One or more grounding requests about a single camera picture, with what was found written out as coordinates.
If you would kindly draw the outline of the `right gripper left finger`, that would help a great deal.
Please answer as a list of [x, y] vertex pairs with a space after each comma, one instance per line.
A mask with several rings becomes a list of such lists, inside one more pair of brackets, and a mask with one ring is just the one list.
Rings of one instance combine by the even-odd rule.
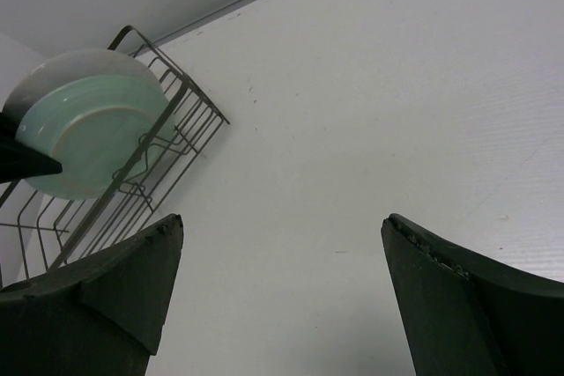
[[1, 290], [3, 375], [143, 375], [180, 264], [171, 214], [128, 239]]

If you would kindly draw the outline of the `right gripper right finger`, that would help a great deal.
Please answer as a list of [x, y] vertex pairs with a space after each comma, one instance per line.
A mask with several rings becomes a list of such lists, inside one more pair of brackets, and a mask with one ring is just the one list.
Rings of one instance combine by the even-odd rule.
[[383, 249], [418, 375], [561, 375], [563, 284], [447, 241], [398, 214]]

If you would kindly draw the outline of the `red and teal plate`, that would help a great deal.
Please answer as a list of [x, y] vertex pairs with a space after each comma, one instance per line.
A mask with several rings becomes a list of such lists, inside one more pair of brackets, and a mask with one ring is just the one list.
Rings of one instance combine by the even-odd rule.
[[114, 50], [86, 48], [50, 58], [33, 70], [11, 91], [2, 113], [19, 124], [26, 112], [50, 92], [100, 75], [134, 77], [160, 88], [155, 74], [137, 59]]

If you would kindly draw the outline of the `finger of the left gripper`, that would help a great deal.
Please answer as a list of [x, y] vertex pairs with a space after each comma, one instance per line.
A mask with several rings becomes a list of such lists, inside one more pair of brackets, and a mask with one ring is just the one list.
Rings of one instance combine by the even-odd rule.
[[26, 147], [15, 139], [16, 125], [1, 114], [1, 182], [13, 182], [36, 176], [59, 174], [62, 165], [51, 157]]

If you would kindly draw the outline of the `green flower plate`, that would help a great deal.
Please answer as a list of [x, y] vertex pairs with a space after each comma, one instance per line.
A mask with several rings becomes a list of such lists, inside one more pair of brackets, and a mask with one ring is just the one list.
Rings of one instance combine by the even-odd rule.
[[168, 105], [160, 84], [140, 77], [99, 75], [55, 89], [26, 112], [16, 139], [62, 171], [26, 183], [66, 200], [103, 195]]

